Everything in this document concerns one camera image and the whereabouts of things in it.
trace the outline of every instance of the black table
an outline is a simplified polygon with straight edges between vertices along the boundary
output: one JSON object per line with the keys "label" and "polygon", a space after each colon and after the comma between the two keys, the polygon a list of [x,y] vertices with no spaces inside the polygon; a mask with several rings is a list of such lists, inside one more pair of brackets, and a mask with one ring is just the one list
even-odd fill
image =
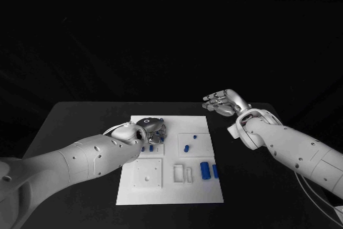
{"label": "black table", "polygon": [[[270,104],[251,104],[277,115]],[[209,112],[202,103],[61,102],[23,158],[103,134],[131,115],[206,116],[225,203],[117,206],[118,169],[54,194],[23,229],[340,228],[307,198],[294,171],[274,160],[267,148],[252,151],[231,137],[227,127],[237,117]]]}

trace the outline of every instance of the blue cylinder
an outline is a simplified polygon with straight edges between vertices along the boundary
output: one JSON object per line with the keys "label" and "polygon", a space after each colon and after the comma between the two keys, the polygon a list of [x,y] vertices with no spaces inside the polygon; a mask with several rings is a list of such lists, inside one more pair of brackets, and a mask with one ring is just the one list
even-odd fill
{"label": "blue cylinder", "polygon": [[214,168],[214,174],[215,174],[215,178],[218,178],[216,165],[212,165],[212,168]]}
{"label": "blue cylinder", "polygon": [[202,169],[202,179],[211,179],[209,163],[208,162],[201,163],[201,169]]}

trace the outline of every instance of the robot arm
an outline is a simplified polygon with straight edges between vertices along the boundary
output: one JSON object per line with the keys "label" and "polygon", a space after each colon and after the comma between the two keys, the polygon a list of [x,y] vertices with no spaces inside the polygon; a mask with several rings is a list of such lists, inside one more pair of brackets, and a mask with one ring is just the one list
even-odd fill
{"label": "robot arm", "polygon": [[133,162],[144,144],[162,144],[163,119],[113,127],[68,147],[25,160],[0,161],[0,228],[19,229],[44,200],[68,186]]}
{"label": "robot arm", "polygon": [[323,142],[284,126],[267,111],[252,109],[234,90],[206,96],[203,107],[221,115],[238,114],[228,127],[252,150],[265,146],[276,160],[343,199],[343,154]]}

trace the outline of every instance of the robotic hand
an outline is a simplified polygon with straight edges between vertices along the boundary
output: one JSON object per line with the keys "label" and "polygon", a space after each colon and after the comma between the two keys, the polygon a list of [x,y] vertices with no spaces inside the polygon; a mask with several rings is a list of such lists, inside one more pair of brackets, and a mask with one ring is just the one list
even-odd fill
{"label": "robotic hand", "polygon": [[265,146],[277,161],[343,199],[343,154],[284,126],[267,110],[252,109],[234,90],[219,91],[203,100],[208,102],[202,106],[209,111],[224,116],[238,115],[228,127],[232,137],[241,138],[252,150]]}
{"label": "robotic hand", "polygon": [[0,228],[19,229],[44,200],[68,186],[133,162],[144,144],[162,144],[163,119],[127,122],[61,150],[29,159],[0,160]]}

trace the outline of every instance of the white mat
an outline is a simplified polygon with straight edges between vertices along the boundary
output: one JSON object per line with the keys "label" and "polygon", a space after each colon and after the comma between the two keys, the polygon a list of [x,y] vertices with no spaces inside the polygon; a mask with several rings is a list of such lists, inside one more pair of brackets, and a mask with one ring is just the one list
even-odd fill
{"label": "white mat", "polygon": [[[150,156],[149,152],[139,159],[162,159],[162,187],[134,188],[136,161],[123,166],[117,205],[139,204],[179,204],[179,203],[224,203],[219,179],[214,177],[212,165],[215,157],[179,157],[180,133],[206,134],[209,133],[205,116],[131,116],[131,121],[137,122],[146,117],[163,118],[167,127],[167,137],[165,140],[165,155]],[[208,162],[211,168],[211,179],[202,179],[201,163]],[[183,165],[183,177],[186,179],[186,168],[192,169],[192,183],[173,183],[173,166]]]}

